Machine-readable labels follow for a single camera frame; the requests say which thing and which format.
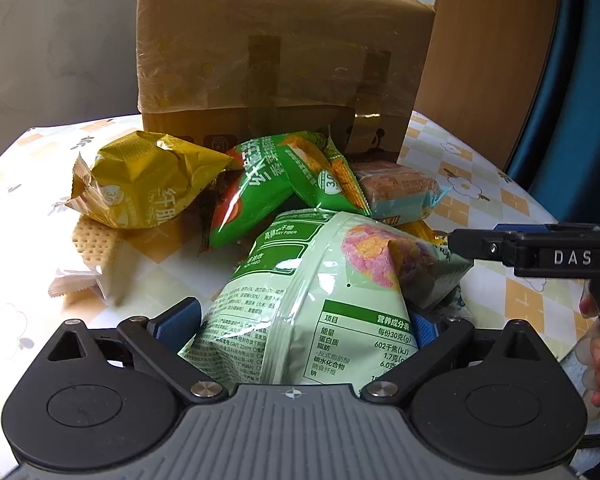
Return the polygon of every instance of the floral tablecloth pattern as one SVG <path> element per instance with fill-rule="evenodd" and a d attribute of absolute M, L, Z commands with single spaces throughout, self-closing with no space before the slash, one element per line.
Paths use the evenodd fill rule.
<path fill-rule="evenodd" d="M 184 212 L 160 227 L 124 236 L 121 252 L 129 264 L 114 298 L 103 300 L 94 290 L 48 296 L 58 254 L 77 221 L 75 211 L 58 205 L 70 193 L 76 156 L 91 163 L 101 146 L 141 127 L 140 116 L 129 116 L 34 128 L 0 157 L 0 410 L 62 320 L 78 317 L 89 327 L 106 328 L 135 314 L 153 317 L 186 296 L 208 308 L 248 251 L 234 245 L 198 256 L 196 215 Z M 493 164 L 416 112 L 398 161 L 452 188 L 427 219 L 433 229 L 554 222 Z M 462 296 L 478 327 L 527 319 L 557 358 L 588 327 L 578 313 L 581 292 L 582 283 L 516 278 L 492 262 L 476 262 L 462 280 Z M 0 429 L 0 477 L 14 466 Z"/>

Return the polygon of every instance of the nutrition facts table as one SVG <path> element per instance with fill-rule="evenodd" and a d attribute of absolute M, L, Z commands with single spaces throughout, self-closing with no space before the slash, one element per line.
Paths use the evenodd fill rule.
<path fill-rule="evenodd" d="M 416 351 L 407 319 L 325 300 L 304 377 L 319 383 L 355 383 L 356 376 L 378 377 Z"/>

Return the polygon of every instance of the yellow snack bag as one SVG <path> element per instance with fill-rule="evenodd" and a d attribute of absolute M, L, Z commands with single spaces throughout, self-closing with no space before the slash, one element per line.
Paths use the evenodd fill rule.
<path fill-rule="evenodd" d="M 110 227 L 155 227 L 191 204 L 221 171 L 238 168 L 224 153 L 138 130 L 103 146 L 91 169 L 78 156 L 64 204 Z"/>
<path fill-rule="evenodd" d="M 398 225 L 396 228 L 400 229 L 400 231 L 404 233 L 410 234 L 411 236 L 431 242 L 432 244 L 446 244 L 446 237 L 438 236 L 427 224 L 424 223 L 424 220 L 408 222 L 407 224 Z"/>

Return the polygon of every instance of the blue fabric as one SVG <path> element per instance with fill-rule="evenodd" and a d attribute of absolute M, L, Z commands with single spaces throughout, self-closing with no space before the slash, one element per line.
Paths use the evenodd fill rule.
<path fill-rule="evenodd" d="M 560 0 L 542 81 L 506 173 L 524 189 L 533 182 L 560 116 L 578 48 L 584 0 Z"/>
<path fill-rule="evenodd" d="M 584 0 L 569 88 L 529 191 L 559 221 L 600 223 L 600 0 Z"/>

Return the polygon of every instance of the light green snack bag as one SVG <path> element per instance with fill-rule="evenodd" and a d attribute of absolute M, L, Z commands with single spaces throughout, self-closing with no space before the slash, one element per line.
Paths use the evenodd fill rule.
<path fill-rule="evenodd" d="M 227 387 L 352 383 L 358 392 L 417 350 L 400 287 L 429 306 L 469 267 L 363 216 L 283 213 L 180 355 Z"/>

